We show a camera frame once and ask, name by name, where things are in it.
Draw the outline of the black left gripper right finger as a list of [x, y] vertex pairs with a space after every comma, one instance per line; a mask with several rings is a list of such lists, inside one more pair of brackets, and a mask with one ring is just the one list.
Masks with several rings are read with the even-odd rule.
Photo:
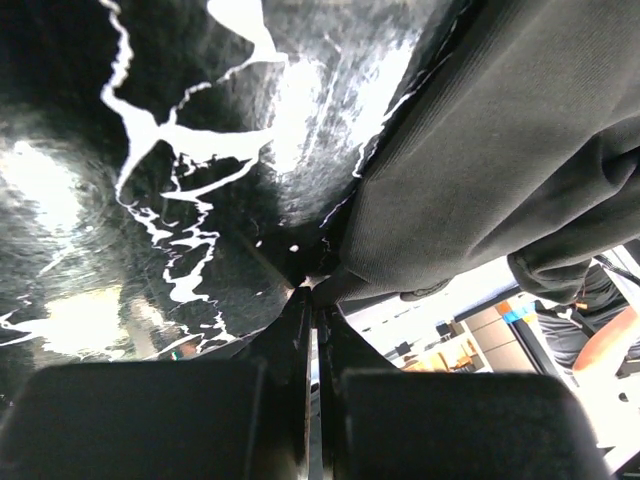
[[335, 307], [316, 317], [327, 479], [606, 479], [586, 415], [551, 376], [395, 367]]

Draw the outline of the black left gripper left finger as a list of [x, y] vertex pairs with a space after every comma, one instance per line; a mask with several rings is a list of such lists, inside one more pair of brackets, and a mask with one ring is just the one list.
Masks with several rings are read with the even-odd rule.
[[5, 479], [304, 479], [312, 302], [241, 349], [34, 374], [1, 426]]

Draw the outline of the black printed t-shirt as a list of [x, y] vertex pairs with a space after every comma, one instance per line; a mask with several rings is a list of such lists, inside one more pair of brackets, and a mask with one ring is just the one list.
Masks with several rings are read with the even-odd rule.
[[502, 257], [569, 303], [638, 234], [638, 3], [486, 1], [368, 167], [313, 294], [431, 292]]

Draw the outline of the black marbled table mat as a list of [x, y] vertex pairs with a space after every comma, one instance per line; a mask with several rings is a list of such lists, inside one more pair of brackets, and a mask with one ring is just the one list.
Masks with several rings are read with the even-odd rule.
[[179, 358], [263, 328], [465, 1], [5, 1], [1, 349]]

